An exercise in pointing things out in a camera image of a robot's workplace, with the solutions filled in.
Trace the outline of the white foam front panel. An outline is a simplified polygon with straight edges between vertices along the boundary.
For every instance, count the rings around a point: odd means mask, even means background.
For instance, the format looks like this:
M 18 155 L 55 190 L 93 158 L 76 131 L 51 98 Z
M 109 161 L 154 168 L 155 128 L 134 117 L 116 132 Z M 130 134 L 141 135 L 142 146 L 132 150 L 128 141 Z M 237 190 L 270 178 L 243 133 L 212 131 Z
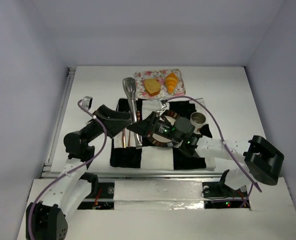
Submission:
M 194 180 L 117 180 L 114 187 L 114 209 L 203 209 L 202 190 L 202 182 Z

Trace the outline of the orange croissant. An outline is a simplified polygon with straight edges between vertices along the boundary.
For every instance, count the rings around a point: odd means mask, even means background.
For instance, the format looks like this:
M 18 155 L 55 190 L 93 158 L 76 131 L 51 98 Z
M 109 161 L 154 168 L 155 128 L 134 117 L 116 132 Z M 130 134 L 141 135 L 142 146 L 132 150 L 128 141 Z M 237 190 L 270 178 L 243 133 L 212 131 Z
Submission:
M 164 79 L 166 88 L 167 88 L 167 92 L 171 95 L 173 94 L 179 79 L 178 77 L 175 75 L 175 73 L 170 73 L 165 79 Z

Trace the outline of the bread slice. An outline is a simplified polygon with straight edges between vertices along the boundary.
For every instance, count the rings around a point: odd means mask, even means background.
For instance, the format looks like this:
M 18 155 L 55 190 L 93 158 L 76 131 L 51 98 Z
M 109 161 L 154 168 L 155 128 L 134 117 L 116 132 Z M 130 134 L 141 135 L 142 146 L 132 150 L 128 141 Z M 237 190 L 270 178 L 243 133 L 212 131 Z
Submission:
M 143 85 L 145 87 L 145 91 L 152 97 L 158 95 L 161 91 L 161 84 L 156 78 L 144 79 Z

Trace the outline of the black white checkered cloth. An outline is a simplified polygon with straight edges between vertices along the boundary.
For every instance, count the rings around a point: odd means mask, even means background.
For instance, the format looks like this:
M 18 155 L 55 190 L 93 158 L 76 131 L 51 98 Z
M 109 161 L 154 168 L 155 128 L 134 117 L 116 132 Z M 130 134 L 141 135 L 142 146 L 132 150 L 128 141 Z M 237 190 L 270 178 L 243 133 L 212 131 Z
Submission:
M 172 101 L 167 105 L 170 111 L 188 119 L 194 112 L 202 113 L 205 116 L 207 114 L 200 105 L 192 100 Z M 153 110 L 159 109 L 157 102 L 143 99 L 137 100 L 137 107 L 143 118 L 146 118 Z M 128 101 L 125 98 L 120 98 L 116 110 L 128 112 Z M 203 136 L 211 138 L 212 134 L 207 123 L 202 126 L 201 133 Z M 178 148 L 156 147 L 146 138 L 143 138 L 142 141 L 143 147 L 141 149 L 136 149 L 134 143 L 131 143 L 130 147 L 122 148 L 122 133 L 119 133 L 112 140 L 110 166 L 146 171 L 213 171 L 216 168 L 215 160 L 212 157 L 188 158 Z

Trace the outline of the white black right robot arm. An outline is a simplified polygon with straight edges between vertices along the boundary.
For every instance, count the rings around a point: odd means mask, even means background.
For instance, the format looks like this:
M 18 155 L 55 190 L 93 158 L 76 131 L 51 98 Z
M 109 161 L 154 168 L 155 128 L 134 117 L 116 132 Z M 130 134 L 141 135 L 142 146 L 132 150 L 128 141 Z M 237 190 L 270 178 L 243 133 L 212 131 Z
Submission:
M 249 184 L 257 188 L 259 184 L 275 186 L 278 183 L 284 155 L 262 136 L 254 135 L 248 141 L 201 137 L 194 133 L 195 127 L 189 119 L 178 117 L 170 122 L 156 111 L 127 129 L 153 144 L 154 136 L 161 136 L 189 158 L 234 161 L 237 167 L 226 170 L 221 178 L 223 184 L 233 190 Z

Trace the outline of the dark rimmed ceramic plate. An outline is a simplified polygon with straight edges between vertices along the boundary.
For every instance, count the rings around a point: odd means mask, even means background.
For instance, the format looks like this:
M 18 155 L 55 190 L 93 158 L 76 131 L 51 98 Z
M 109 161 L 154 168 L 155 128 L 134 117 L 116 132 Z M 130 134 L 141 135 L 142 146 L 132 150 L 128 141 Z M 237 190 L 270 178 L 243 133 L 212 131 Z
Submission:
M 172 148 L 182 142 L 182 138 L 175 136 L 175 122 L 181 116 L 173 110 L 166 110 L 163 114 L 153 111 L 145 118 L 148 121 L 148 130 L 145 139 L 153 146 Z

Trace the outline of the copper table knife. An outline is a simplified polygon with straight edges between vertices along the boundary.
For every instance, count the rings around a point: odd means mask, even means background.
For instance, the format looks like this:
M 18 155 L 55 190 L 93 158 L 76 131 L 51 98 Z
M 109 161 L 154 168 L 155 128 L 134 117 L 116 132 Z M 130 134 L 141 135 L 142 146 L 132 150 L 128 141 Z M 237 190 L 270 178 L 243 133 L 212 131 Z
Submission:
M 122 131 L 122 146 L 123 148 L 127 147 L 127 138 L 126 138 L 126 129 L 123 129 Z

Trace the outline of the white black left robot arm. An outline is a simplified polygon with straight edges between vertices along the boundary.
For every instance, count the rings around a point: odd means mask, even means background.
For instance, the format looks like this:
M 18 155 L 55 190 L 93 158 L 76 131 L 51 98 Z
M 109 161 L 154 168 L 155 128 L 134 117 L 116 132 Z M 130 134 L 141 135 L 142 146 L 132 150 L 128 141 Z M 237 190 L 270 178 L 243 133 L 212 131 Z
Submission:
M 63 240 L 67 236 L 68 220 L 81 202 L 99 192 L 97 175 L 88 172 L 95 157 L 104 149 L 95 150 L 89 143 L 102 135 L 103 142 L 115 137 L 129 126 L 129 113 L 100 106 L 90 114 L 85 127 L 64 137 L 68 158 L 60 175 L 30 203 L 26 210 L 26 239 Z

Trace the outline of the aluminium frame rail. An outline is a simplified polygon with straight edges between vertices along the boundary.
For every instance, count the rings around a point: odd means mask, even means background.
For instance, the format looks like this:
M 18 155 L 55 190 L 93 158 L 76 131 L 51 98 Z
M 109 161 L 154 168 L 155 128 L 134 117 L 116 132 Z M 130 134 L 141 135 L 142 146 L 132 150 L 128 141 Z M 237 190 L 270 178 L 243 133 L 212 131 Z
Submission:
M 77 67 L 69 67 L 68 68 L 66 84 L 65 84 L 64 91 L 63 91 L 63 96 L 62 96 L 62 100 L 60 103 L 55 127 L 54 127 L 53 134 L 51 137 L 49 150 L 48 150 L 47 157 L 46 157 L 45 163 L 43 164 L 43 169 L 42 169 L 42 172 L 40 175 L 41 179 L 48 178 L 48 175 L 51 172 L 52 164 L 54 161 L 54 154 L 55 154 L 55 150 L 57 148 L 68 98 L 69 98 L 69 95 L 71 92 L 71 87 L 72 87 L 73 80 L 74 80 L 75 73 L 76 73 L 76 68 Z

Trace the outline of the floral rectangular tray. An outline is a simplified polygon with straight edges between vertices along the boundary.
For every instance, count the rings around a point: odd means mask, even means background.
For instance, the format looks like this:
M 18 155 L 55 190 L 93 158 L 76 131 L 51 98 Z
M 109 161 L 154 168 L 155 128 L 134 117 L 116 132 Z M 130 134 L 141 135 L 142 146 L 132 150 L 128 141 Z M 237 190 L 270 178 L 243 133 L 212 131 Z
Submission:
M 179 69 L 145 70 L 134 73 L 136 98 L 153 99 L 186 95 Z

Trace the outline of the copper spoon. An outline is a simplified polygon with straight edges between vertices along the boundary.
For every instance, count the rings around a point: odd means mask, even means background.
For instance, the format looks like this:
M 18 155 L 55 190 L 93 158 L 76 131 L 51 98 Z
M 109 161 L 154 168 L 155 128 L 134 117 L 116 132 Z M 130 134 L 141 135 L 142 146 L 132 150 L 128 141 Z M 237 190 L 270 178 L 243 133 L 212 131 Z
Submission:
M 128 147 L 128 148 L 131 147 L 131 131 L 130 131 L 130 130 L 128 130 L 127 147 Z

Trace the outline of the steel cup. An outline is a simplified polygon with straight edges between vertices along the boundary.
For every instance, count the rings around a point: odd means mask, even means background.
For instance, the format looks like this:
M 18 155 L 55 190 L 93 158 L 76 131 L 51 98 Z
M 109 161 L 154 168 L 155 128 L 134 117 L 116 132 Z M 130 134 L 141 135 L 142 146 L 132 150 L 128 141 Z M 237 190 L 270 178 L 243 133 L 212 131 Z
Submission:
M 190 116 L 190 122 L 195 127 L 195 132 L 199 132 L 206 124 L 206 116 L 201 112 L 194 112 Z

